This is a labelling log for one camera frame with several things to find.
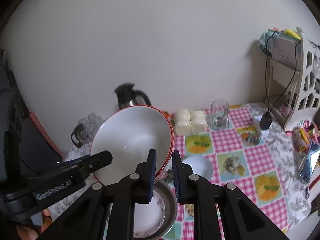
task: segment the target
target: human hand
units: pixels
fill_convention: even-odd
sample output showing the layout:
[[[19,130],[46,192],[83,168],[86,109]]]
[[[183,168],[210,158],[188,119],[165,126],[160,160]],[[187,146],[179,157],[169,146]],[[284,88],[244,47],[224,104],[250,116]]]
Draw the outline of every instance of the human hand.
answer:
[[[52,221],[49,218],[50,212],[48,209],[42,211],[43,214],[43,225],[40,228],[40,233],[42,234],[51,224]],[[38,238],[38,233],[31,229],[27,228],[23,225],[16,226],[17,233],[22,240],[35,240]]]

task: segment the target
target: checkered tablecloth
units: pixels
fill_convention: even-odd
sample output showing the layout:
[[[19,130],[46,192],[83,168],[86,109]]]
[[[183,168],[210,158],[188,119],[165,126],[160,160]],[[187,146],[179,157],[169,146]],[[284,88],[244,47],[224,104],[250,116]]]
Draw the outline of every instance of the checkered tablecloth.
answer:
[[[210,110],[205,109],[205,113],[210,114]],[[292,225],[288,216],[290,215],[292,219],[292,208],[288,204],[290,196],[288,196],[287,186],[283,181],[283,172],[278,161],[275,160],[276,156],[270,153],[274,153],[275,150],[268,148],[267,140],[252,137],[257,132],[252,118],[252,113],[246,105],[232,107],[229,110],[228,128],[220,131],[208,129],[196,135],[206,142],[208,140],[206,138],[209,138],[210,147],[203,148],[198,153],[192,152],[189,146],[191,139],[188,137],[195,135],[186,135],[174,137],[173,149],[180,152],[181,159],[196,154],[207,158],[213,166],[210,183],[224,186],[228,182],[233,182],[275,225],[286,232],[290,224]],[[230,173],[224,169],[226,158],[231,156],[239,160],[243,167],[241,172]],[[170,179],[166,178],[164,181],[169,187],[174,187]],[[261,187],[265,185],[263,183],[275,186],[275,191],[262,190],[261,193]],[[224,237],[219,211],[218,218],[221,236]],[[165,235],[163,238],[169,240],[194,239],[194,219],[189,206],[178,204],[177,218],[172,230],[174,234]]]

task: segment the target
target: bowl with red rim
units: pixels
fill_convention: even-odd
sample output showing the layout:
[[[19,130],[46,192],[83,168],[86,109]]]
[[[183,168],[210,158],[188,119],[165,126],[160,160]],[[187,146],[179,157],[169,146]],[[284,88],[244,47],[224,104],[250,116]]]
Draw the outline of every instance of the bowl with red rim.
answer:
[[[110,116],[96,133],[90,155],[102,151],[112,154],[112,163],[94,172],[104,185],[119,182],[134,173],[155,149],[156,179],[168,166],[173,147],[173,129],[168,118],[152,106],[131,106]]]

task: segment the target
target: kettle handle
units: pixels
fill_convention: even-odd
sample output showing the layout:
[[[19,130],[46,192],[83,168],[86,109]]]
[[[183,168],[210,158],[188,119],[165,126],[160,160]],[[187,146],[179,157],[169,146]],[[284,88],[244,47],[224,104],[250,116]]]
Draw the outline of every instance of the kettle handle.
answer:
[[[150,99],[148,98],[148,96],[144,92],[142,92],[140,90],[134,90],[134,94],[136,96],[141,96],[143,98],[143,100],[146,102],[147,106],[152,106]]]

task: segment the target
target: wall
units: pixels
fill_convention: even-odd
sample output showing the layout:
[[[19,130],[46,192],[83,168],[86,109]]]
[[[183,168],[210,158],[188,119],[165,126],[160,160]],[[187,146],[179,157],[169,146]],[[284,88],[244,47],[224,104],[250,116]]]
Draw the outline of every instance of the wall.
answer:
[[[116,110],[135,82],[154,106],[265,98],[263,31],[300,26],[320,43],[301,0],[23,0],[4,29],[22,96],[62,151],[77,121]]]

